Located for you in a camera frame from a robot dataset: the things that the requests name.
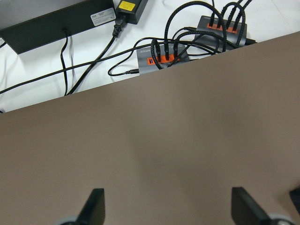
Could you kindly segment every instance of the yellow label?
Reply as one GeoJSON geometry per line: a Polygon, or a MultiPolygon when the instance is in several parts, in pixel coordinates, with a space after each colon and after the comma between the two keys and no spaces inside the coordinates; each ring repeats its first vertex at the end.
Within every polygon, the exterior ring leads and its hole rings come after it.
{"type": "Polygon", "coordinates": [[[119,8],[131,12],[135,8],[135,4],[127,1],[122,1],[121,4],[119,5],[119,8]]]}

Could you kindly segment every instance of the orange strip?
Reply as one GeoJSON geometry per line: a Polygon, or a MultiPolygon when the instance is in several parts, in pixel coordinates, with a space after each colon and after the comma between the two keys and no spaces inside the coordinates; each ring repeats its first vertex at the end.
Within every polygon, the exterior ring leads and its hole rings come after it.
{"type": "MultiPolygon", "coordinates": [[[[208,23],[207,24],[207,28],[210,28],[210,29],[214,29],[214,30],[223,30],[222,29],[222,26],[221,27],[219,27],[219,28],[217,28],[217,24],[214,24],[214,25],[212,25],[212,27],[210,27],[210,24],[208,23]]],[[[228,29],[227,29],[227,32],[230,32],[230,33],[238,33],[238,30],[233,30],[233,27],[229,27],[228,29]]]]}
{"type": "MultiPolygon", "coordinates": [[[[167,59],[165,58],[165,55],[163,55],[163,56],[161,56],[161,61],[160,61],[159,63],[172,62],[173,60],[174,60],[174,55],[173,55],[173,54],[169,55],[169,60],[167,60],[167,59]]],[[[148,59],[147,59],[147,62],[148,62],[148,65],[153,65],[153,64],[155,64],[155,62],[154,62],[154,60],[153,60],[152,57],[151,57],[151,58],[148,58],[148,59]]]]}

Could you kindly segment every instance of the yellow sticker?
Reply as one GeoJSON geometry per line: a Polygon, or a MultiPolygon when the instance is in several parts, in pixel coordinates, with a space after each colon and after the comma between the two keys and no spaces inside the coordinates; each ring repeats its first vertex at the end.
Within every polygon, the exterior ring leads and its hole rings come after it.
{"type": "Polygon", "coordinates": [[[119,5],[119,8],[131,12],[135,8],[135,4],[127,1],[122,1],[121,4],[119,5]]]}

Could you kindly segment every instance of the cardboard surface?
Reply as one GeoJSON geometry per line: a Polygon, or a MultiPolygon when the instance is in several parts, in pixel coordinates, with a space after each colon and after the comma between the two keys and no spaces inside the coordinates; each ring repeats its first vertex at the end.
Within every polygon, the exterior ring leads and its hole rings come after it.
{"type": "Polygon", "coordinates": [[[105,188],[106,225],[233,224],[231,188],[300,217],[300,33],[0,116],[2,225],[105,188]]]}

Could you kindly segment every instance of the white surface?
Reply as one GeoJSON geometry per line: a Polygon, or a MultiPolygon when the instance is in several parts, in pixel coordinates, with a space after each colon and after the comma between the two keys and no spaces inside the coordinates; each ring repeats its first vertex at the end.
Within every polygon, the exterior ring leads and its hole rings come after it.
{"type": "MultiPolygon", "coordinates": [[[[138,25],[128,24],[107,55],[130,48],[143,37],[162,38],[170,14],[186,2],[189,1],[149,0],[138,25]]],[[[216,8],[221,11],[222,7],[231,1],[215,0],[215,2],[216,8]]],[[[114,3],[117,6],[119,0],[114,0],[114,3]]],[[[192,6],[183,10],[173,20],[169,36],[171,37],[182,27],[196,27],[202,15],[210,14],[208,9],[200,6],[192,6]]],[[[300,0],[253,0],[246,9],[246,23],[248,24],[247,37],[258,42],[297,32],[300,30],[300,0]]],[[[94,60],[111,39],[113,25],[114,22],[110,22],[72,36],[64,53],[66,66],[94,60]]],[[[60,40],[21,55],[17,55],[8,45],[1,48],[0,90],[60,70],[60,51],[64,43],[65,40],[60,40]]],[[[86,77],[77,92],[133,77],[134,75],[124,75],[111,78],[107,74],[111,66],[125,57],[126,55],[99,63],[86,77]]],[[[137,67],[136,54],[134,54],[114,72],[124,72],[137,67]]],[[[68,71],[69,90],[85,69],[86,67],[81,67],[68,71]]],[[[64,88],[63,74],[24,85],[0,96],[0,110],[8,112],[62,97],[64,88]]]]}

